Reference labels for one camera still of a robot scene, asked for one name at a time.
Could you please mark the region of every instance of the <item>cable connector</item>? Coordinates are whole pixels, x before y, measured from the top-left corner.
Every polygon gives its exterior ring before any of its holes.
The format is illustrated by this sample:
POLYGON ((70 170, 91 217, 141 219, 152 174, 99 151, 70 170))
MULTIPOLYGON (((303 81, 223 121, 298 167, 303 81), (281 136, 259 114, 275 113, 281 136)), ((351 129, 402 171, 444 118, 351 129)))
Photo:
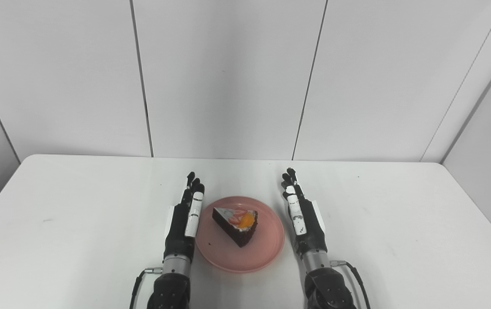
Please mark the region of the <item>cable connector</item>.
POLYGON ((146 274, 156 274, 161 275, 163 273, 163 267, 149 267, 144 269, 146 274))
POLYGON ((346 264, 347 264, 347 262, 343 261, 343 260, 331 260, 329 262, 329 266, 331 266, 331 268, 345 266, 346 264))

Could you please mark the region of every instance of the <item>cake slice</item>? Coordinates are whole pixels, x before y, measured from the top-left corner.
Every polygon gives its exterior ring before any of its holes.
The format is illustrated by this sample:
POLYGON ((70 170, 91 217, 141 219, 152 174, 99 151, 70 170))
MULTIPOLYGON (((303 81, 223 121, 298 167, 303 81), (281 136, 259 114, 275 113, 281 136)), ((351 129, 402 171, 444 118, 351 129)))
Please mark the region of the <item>cake slice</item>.
POLYGON ((213 208, 213 220, 241 248, 249 243, 257 228, 257 211, 213 208))

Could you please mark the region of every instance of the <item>white table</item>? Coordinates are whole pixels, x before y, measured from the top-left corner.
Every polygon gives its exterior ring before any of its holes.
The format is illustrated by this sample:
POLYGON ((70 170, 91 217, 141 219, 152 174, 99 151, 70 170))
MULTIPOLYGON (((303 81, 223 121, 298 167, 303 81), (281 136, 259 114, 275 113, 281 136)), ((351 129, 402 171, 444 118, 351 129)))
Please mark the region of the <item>white table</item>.
MULTIPOLYGON (((374 309, 491 308, 491 225, 438 164, 51 155, 27 158, 0 193, 0 308, 126 308, 138 272, 161 265, 167 209, 191 170, 204 205, 251 196, 289 231, 279 186, 288 166, 320 205, 330 258, 359 269, 374 309)), ((251 274, 218 270, 196 251, 193 309, 303 306, 289 237, 251 274)))

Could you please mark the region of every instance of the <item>pink plate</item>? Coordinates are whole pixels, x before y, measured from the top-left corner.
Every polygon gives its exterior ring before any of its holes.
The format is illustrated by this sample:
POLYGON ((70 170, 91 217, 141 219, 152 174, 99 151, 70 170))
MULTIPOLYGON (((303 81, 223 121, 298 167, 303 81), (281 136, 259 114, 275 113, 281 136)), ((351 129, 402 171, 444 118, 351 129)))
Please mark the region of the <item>pink plate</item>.
POLYGON ((284 231, 278 215, 255 198, 228 196, 214 201, 201 212, 196 244, 201 254, 214 266, 232 273, 250 273, 266 267, 283 248, 284 231), (257 229, 243 248, 213 220, 213 208, 235 209, 239 206, 259 212, 257 229))

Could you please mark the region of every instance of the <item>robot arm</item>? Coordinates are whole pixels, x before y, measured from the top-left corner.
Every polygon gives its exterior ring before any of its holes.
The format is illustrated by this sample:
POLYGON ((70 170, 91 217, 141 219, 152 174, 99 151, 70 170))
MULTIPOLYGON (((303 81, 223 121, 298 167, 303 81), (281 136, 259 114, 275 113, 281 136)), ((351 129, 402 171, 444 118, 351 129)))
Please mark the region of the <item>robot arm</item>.
POLYGON ((174 207, 165 239, 163 271, 153 284, 147 309, 188 309, 190 267, 205 187, 194 172, 188 175, 181 202, 174 207))
POLYGON ((288 168, 282 178, 283 196, 295 230, 295 251, 306 269, 308 309, 356 309, 343 275, 330 266, 325 234, 312 202, 302 193, 295 171, 288 168))

